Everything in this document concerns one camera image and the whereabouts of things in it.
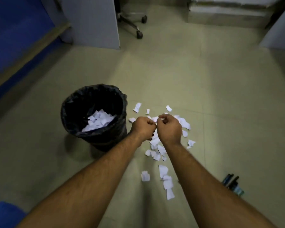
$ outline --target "fist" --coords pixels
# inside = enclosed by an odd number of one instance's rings
[[[157,120],[157,134],[164,146],[178,145],[182,136],[182,126],[172,115],[162,114]]]
[[[137,136],[141,142],[152,140],[153,133],[156,129],[156,123],[147,117],[138,117],[133,122],[130,134]]]

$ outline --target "forearm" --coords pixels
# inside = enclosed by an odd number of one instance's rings
[[[140,143],[128,135],[44,199],[18,227],[97,227]]]
[[[200,228],[275,227],[225,188],[182,145],[165,148]]]

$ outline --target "chair wheel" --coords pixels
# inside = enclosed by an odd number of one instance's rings
[[[142,17],[142,23],[143,23],[143,24],[147,23],[147,19],[148,19],[148,17],[147,17],[146,15],[143,16],[143,17]]]
[[[141,31],[136,31],[136,37],[137,39],[142,39],[143,33]]]

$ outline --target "marker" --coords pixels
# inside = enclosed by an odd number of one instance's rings
[[[239,179],[239,176],[236,176],[235,179],[232,180],[232,182],[228,185],[229,190],[234,190],[234,188],[237,187],[238,183],[236,182]]]
[[[234,176],[234,174],[228,174],[225,179],[222,181],[223,185],[226,186],[230,180],[232,179],[232,177]]]

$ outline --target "office chair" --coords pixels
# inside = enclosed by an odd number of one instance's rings
[[[135,25],[132,21],[130,21],[127,17],[131,15],[143,15],[141,22],[143,24],[147,23],[147,16],[144,13],[123,13],[120,10],[120,0],[114,0],[115,5],[115,12],[116,12],[116,18],[118,22],[125,22],[128,25],[132,26],[134,29],[136,29],[136,37],[137,39],[142,39],[143,33],[139,30],[138,26]]]

